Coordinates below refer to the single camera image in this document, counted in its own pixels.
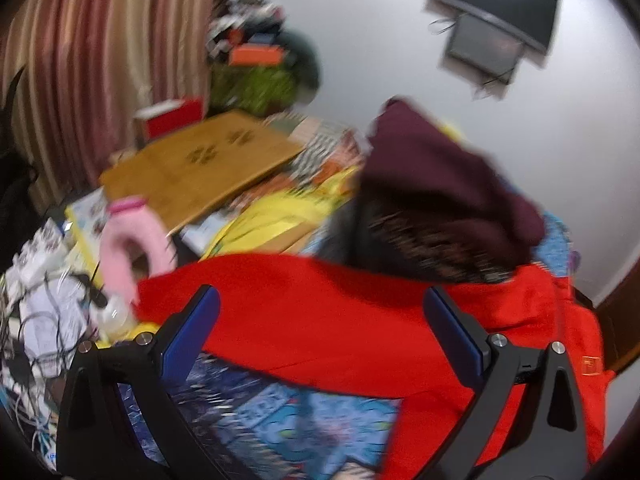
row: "red box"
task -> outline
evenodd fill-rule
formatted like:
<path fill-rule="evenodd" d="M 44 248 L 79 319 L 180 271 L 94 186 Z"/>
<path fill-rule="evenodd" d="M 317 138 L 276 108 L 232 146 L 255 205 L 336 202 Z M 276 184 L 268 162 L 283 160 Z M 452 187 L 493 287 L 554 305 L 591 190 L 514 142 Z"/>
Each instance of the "red box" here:
<path fill-rule="evenodd" d="M 171 99 L 138 110 L 134 118 L 144 142 L 158 139 L 203 118 L 202 99 Z"/>

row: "metal screw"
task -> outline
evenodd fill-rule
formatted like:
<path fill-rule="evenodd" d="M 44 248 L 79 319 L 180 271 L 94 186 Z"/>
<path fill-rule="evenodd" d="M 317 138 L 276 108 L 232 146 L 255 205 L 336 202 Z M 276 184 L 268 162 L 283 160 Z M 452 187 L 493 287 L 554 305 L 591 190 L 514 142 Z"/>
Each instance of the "metal screw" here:
<path fill-rule="evenodd" d="M 82 341 L 79 345 L 78 345 L 78 351 L 81 354 L 86 354 L 89 350 L 91 350 L 91 348 L 93 348 L 94 345 L 93 343 L 91 343 L 91 341 Z"/>
<path fill-rule="evenodd" d="M 495 346 L 499 346 L 500 348 L 503 346 L 507 346 L 508 342 L 509 340 L 502 334 L 493 334 L 491 336 L 491 343 Z"/>
<path fill-rule="evenodd" d="M 551 343 L 551 349 L 556 353 L 556 354 L 564 354 L 564 352 L 566 352 L 566 348 L 565 346 L 559 342 L 559 341 L 553 341 Z"/>
<path fill-rule="evenodd" d="M 153 341 L 154 335 L 151 332 L 143 332 L 136 336 L 136 343 L 146 346 Z"/>

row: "pink neck pillow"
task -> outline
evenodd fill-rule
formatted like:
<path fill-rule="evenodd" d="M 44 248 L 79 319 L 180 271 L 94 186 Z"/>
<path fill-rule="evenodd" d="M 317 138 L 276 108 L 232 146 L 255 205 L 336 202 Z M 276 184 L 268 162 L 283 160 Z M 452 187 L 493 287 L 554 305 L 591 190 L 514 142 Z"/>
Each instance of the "pink neck pillow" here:
<path fill-rule="evenodd" d="M 108 206 L 110 217 L 100 238 L 100 273 L 107 294 L 119 295 L 127 304 L 138 302 L 138 285 L 127 253 L 130 243 L 139 246 L 149 263 L 149 276 L 175 270 L 174 244 L 158 215 L 140 197 L 116 200 Z"/>

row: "red jacket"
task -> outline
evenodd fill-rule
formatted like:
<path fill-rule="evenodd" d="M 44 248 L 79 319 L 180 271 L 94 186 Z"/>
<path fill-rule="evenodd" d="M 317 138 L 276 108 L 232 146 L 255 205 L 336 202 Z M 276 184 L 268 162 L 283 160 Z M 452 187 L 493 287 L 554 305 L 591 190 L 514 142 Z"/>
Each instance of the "red jacket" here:
<path fill-rule="evenodd" d="M 382 479 L 412 479 L 471 400 L 424 320 L 427 283 L 295 256 L 233 254 L 141 282 L 138 318 L 164 322 L 203 283 L 222 298 L 206 351 L 319 390 L 404 399 Z M 597 460 L 613 373 L 591 375 L 583 364 L 585 357 L 602 359 L 602 338 L 593 313 L 572 302 L 568 279 L 529 265 L 507 283 L 446 289 L 488 332 L 514 344 L 565 343 L 582 395 L 589 459 Z M 499 453 L 522 392 L 512 391 L 480 463 Z"/>

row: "black mount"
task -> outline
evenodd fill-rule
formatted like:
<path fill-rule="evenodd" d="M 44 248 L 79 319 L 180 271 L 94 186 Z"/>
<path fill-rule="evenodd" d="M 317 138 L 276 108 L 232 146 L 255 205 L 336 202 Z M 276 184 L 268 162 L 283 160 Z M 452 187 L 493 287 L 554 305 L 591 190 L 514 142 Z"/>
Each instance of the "black mount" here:
<path fill-rule="evenodd" d="M 62 474 L 77 480 L 226 480 L 231 476 L 225 470 L 232 470 L 233 478 L 257 479 L 230 454 L 209 456 L 167 393 L 186 379 L 219 311 L 218 293 L 203 285 L 156 335 L 101 350 L 89 341 L 81 344 L 60 409 Z M 416 480 L 583 478 L 588 462 L 582 405 L 564 345 L 521 348 L 501 334 L 489 335 L 439 286 L 425 294 L 424 313 L 458 379 L 476 396 Z M 119 383 L 131 385 L 168 467 L 143 454 Z M 476 466 L 515 384 L 527 389 L 507 442 L 498 458 Z"/>

